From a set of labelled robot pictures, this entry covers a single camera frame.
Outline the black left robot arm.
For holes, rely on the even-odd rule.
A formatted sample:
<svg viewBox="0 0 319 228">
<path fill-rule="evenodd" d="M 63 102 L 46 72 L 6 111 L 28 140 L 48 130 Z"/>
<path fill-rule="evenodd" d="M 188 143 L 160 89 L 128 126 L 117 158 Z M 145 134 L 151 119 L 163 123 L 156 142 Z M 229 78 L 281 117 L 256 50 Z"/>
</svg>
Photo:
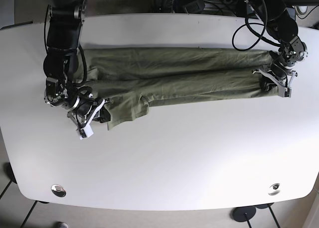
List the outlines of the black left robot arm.
<svg viewBox="0 0 319 228">
<path fill-rule="evenodd" d="M 278 52 L 270 51 L 272 62 L 257 68 L 261 88 L 269 91 L 278 88 L 278 95 L 291 97 L 291 83 L 298 75 L 292 70 L 297 62 L 307 56 L 307 46 L 298 36 L 298 25 L 290 17 L 284 0 L 243 0 L 252 13 L 246 15 L 245 26 L 257 36 L 257 41 L 245 50 L 252 49 L 259 41 L 278 47 Z"/>
</svg>

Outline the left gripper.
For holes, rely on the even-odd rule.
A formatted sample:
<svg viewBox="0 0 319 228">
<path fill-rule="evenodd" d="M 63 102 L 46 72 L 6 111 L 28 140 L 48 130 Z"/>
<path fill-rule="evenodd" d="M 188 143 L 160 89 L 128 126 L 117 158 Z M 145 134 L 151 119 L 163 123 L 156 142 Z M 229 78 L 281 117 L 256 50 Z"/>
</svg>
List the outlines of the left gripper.
<svg viewBox="0 0 319 228">
<path fill-rule="evenodd" d="M 279 52 L 270 52 L 273 59 L 271 64 L 254 69 L 252 73 L 260 74 L 260 87 L 262 91 L 271 91 L 274 87 L 290 87 L 298 73 L 293 70 L 297 62 L 303 61 L 307 56 L 307 46 L 300 39 L 293 39 Z"/>
</svg>

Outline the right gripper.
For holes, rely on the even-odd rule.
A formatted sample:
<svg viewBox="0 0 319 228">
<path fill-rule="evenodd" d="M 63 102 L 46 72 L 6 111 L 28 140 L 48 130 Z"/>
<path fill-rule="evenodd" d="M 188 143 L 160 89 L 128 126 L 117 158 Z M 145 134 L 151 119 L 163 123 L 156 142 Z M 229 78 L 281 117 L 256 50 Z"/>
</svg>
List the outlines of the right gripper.
<svg viewBox="0 0 319 228">
<path fill-rule="evenodd" d="M 108 100 L 94 98 L 92 88 L 89 86 L 77 88 L 73 83 L 62 83 L 56 78 L 48 77 L 44 100 L 50 106 L 61 106 L 67 110 L 67 117 L 77 126 L 77 132 L 81 128 L 90 126 L 93 121 L 99 123 L 111 121 L 111 114 L 105 108 Z"/>
</svg>

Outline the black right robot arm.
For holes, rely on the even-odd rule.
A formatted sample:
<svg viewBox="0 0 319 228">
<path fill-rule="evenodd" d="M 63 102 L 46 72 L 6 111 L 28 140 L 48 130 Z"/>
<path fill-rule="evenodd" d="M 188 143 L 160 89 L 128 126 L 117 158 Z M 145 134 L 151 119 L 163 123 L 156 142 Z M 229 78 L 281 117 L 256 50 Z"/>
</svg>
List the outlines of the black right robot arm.
<svg viewBox="0 0 319 228">
<path fill-rule="evenodd" d="M 87 0 L 50 0 L 44 22 L 49 26 L 44 28 L 44 100 L 67 110 L 81 139 L 93 135 L 91 122 L 111 120 L 104 108 L 106 100 L 94 98 L 92 88 L 86 85 L 88 68 L 80 45 L 86 6 Z"/>
</svg>

